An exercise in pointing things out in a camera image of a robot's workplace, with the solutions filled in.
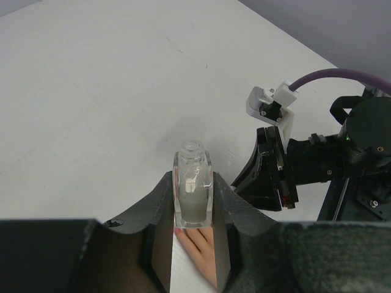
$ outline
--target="bottle neck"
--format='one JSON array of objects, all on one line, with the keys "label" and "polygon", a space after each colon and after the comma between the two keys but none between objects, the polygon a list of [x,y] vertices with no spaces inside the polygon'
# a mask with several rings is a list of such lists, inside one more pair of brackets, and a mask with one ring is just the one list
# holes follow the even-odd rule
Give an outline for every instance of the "bottle neck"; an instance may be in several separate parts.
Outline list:
[{"label": "bottle neck", "polygon": [[205,160],[205,150],[201,142],[188,140],[182,143],[181,160],[187,164],[201,164]]}]

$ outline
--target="gray wall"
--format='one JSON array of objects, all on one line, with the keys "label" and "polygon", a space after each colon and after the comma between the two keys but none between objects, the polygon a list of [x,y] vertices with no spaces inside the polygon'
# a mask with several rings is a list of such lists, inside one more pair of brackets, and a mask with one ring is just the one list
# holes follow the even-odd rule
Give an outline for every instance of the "gray wall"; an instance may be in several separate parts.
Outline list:
[{"label": "gray wall", "polygon": [[0,0],[0,17],[37,1],[38,0]]},{"label": "gray wall", "polygon": [[337,67],[391,79],[390,0],[240,0]]}]

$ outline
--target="clear glass bottle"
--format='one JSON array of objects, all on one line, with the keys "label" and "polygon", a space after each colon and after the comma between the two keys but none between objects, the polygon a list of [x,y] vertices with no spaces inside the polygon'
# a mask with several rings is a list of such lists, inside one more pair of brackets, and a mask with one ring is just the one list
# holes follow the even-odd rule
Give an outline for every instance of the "clear glass bottle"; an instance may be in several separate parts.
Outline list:
[{"label": "clear glass bottle", "polygon": [[188,140],[175,153],[172,183],[176,226],[211,226],[213,171],[209,153],[201,142]]}]

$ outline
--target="hand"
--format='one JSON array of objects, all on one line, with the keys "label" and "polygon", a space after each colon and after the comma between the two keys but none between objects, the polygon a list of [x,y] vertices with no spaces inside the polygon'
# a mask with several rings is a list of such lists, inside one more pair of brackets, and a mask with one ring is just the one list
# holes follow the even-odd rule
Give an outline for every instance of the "hand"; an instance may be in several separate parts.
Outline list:
[{"label": "hand", "polygon": [[174,233],[201,274],[217,288],[212,227],[187,229],[186,232],[174,227]]}]

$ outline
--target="white tabletop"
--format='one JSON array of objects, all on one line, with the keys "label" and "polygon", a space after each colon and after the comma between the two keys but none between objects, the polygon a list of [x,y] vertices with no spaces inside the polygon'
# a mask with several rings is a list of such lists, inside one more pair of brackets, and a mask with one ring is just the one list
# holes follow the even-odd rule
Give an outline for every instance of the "white tabletop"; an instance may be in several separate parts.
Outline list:
[{"label": "white tabletop", "polygon": [[[51,0],[0,18],[0,217],[105,221],[148,194],[182,141],[228,183],[255,130],[252,87],[332,65],[236,0]],[[322,80],[292,105],[292,137],[332,134],[328,113],[363,86]],[[298,187],[315,220],[327,184]],[[172,292],[213,291],[174,239]]]}]

